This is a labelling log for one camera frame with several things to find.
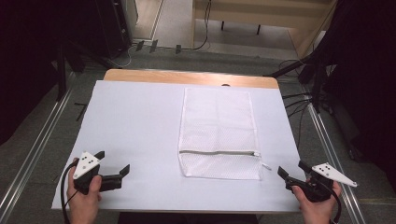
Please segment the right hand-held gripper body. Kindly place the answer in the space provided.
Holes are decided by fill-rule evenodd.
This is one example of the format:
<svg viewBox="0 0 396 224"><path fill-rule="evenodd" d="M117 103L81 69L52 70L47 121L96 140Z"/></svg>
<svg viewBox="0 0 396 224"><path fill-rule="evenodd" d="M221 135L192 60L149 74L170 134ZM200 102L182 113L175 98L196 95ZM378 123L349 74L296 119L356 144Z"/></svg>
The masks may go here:
<svg viewBox="0 0 396 224"><path fill-rule="evenodd" d="M306 197L310 202L324 202L331 198L333 182L346 184L356 188L358 183L325 162L309 167L306 172L310 175L309 191Z"/></svg>

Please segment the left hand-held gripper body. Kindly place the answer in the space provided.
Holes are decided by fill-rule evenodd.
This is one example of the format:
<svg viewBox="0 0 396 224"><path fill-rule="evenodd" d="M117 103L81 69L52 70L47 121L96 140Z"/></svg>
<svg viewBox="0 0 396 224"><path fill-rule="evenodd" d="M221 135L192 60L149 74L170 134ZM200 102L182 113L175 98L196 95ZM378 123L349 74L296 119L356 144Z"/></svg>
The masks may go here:
<svg viewBox="0 0 396 224"><path fill-rule="evenodd" d="M94 155L83 151L73 174L74 188L84 195L88 194L92 179L98 175L100 168L101 160L97 160Z"/></svg>

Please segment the white mesh laundry bag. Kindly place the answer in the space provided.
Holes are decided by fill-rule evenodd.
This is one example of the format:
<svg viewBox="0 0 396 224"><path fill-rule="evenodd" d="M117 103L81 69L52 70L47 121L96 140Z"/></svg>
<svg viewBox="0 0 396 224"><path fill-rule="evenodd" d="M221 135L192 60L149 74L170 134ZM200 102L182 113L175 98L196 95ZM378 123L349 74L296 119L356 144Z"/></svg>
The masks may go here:
<svg viewBox="0 0 396 224"><path fill-rule="evenodd" d="M178 160L186 177L261 180L266 164L250 93L184 90Z"/></svg>

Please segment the person's right hand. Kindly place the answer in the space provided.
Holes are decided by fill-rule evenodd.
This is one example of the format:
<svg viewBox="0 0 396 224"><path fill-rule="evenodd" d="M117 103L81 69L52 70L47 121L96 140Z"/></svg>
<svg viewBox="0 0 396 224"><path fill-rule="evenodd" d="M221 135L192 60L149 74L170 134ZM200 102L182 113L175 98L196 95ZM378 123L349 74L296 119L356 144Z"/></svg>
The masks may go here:
<svg viewBox="0 0 396 224"><path fill-rule="evenodd" d="M292 186L292 192L299 202L304 220L308 218L324 219L325 217L331 219L332 210L337 204L337 201L333 196L324 202L312 203L305 197L305 194L300 187Z"/></svg>

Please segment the person's left hand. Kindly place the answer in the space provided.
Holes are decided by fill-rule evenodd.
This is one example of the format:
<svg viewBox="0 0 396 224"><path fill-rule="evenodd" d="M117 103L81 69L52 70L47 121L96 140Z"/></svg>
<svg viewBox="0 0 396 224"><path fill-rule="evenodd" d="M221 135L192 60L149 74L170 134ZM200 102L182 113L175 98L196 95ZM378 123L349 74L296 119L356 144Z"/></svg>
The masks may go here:
<svg viewBox="0 0 396 224"><path fill-rule="evenodd" d="M71 216L90 216L96 217L98 214L99 202L102 200L100 194L100 187L102 184L102 177L96 175L90 184L87 195L78 192L74 188L73 174L76 166L73 166L68 172L67 178L67 200L69 205L69 215Z"/></svg>

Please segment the white table sheet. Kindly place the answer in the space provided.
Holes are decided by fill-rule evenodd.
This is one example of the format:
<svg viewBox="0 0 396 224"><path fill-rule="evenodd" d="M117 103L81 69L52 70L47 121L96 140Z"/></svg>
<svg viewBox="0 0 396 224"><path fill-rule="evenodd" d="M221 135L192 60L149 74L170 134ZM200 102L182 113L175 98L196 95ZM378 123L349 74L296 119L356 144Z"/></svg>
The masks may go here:
<svg viewBox="0 0 396 224"><path fill-rule="evenodd" d="M304 178L279 90L250 88L265 168L260 180L184 176L177 143L182 84L99 81L70 154L106 153L100 172L131 172L120 189L103 193L104 210L139 212L288 213L299 205L277 169Z"/></svg>

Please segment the black metal stand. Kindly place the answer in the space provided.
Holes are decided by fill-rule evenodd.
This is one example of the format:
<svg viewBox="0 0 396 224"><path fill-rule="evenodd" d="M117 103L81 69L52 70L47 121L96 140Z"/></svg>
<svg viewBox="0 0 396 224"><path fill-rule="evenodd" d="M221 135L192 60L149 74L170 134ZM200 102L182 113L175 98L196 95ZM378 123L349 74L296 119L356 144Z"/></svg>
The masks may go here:
<svg viewBox="0 0 396 224"><path fill-rule="evenodd" d="M268 77L278 78L286 75L288 72L303 67L298 80L301 84L308 84L313 81L311 93L311 103L315 111L319 112L319 98L321 86L326 77L326 66L328 62L327 56L320 56L318 53L310 53L308 56L293 62L286 67L280 68Z"/></svg>
<svg viewBox="0 0 396 224"><path fill-rule="evenodd" d="M73 71L82 72L85 68L84 62L80 55L84 54L93 61L101 64L106 69L120 68L119 65L111 63L109 59L103 59L94 54L87 48L71 40L60 40L57 45L57 75L58 75L58 95L57 101L60 101L66 93L66 73L65 62L68 62Z"/></svg>

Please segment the wooden table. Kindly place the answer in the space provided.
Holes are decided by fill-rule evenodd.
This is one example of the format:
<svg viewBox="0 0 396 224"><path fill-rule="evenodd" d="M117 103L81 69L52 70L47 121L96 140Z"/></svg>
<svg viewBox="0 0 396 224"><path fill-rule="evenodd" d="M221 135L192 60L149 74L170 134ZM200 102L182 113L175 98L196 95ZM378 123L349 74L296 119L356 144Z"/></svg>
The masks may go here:
<svg viewBox="0 0 396 224"><path fill-rule="evenodd" d="M278 89L272 77L250 77L219 73L180 72L166 70L127 70L109 69L104 76L106 81L133 81L151 83L176 83L243 88Z"/></svg>

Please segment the black curtain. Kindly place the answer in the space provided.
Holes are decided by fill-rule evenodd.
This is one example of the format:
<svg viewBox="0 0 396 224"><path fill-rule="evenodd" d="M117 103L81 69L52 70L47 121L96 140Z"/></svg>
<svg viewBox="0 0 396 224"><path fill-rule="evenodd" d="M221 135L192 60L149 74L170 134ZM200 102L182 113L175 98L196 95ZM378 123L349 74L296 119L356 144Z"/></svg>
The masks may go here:
<svg viewBox="0 0 396 224"><path fill-rule="evenodd" d="M338 0L322 43L344 137L396 191L396 0Z"/></svg>
<svg viewBox="0 0 396 224"><path fill-rule="evenodd" d="M75 43L90 0L0 0L0 146L58 86L57 45Z"/></svg>

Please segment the black cabinet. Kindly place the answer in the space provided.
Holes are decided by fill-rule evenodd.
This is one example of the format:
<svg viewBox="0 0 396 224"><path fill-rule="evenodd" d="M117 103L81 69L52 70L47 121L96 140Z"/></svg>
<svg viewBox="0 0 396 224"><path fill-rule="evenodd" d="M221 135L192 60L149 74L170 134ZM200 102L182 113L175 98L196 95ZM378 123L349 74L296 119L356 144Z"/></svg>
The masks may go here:
<svg viewBox="0 0 396 224"><path fill-rule="evenodd" d="M104 38L105 56L118 57L130 46L123 0L95 0Z"/></svg>

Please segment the light wooden bench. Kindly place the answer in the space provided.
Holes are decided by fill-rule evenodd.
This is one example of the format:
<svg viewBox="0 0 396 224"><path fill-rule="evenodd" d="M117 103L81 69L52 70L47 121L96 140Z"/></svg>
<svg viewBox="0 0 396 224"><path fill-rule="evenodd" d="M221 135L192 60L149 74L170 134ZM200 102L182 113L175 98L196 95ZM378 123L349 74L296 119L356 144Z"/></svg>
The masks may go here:
<svg viewBox="0 0 396 224"><path fill-rule="evenodd" d="M299 58L309 54L318 35L332 21L338 0L192 0L191 25L205 17L211 1L209 18L287 28Z"/></svg>

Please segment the metal floor rail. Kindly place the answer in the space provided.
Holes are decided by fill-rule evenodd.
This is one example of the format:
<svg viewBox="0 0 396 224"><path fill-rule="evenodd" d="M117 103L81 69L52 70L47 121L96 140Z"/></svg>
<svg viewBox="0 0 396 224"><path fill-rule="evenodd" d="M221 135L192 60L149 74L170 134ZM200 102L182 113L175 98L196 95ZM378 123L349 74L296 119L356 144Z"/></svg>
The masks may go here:
<svg viewBox="0 0 396 224"><path fill-rule="evenodd" d="M329 164L334 168L336 168L341 173L343 173L344 172L343 166L336 155L336 151L332 144L332 140L326 130L326 127L321 119L320 114L315 110L315 108L312 105L309 106L309 113L318 132L318 137L323 146ZM355 196L353 188L346 184L342 184L341 188L343 191L342 198L346 206L346 210L349 213L351 223L367 224L364 215L361 211L361 207L358 202L358 199Z"/></svg>
<svg viewBox="0 0 396 224"><path fill-rule="evenodd" d="M62 115L64 108L70 98L71 89L67 90L64 96L55 103L51 109L48 118L32 144L21 168L17 172L15 178L7 188L6 194L0 202L0 224L6 224L12 213L12 210L21 196L26 183L33 172L40 156L56 126L59 117Z"/></svg>

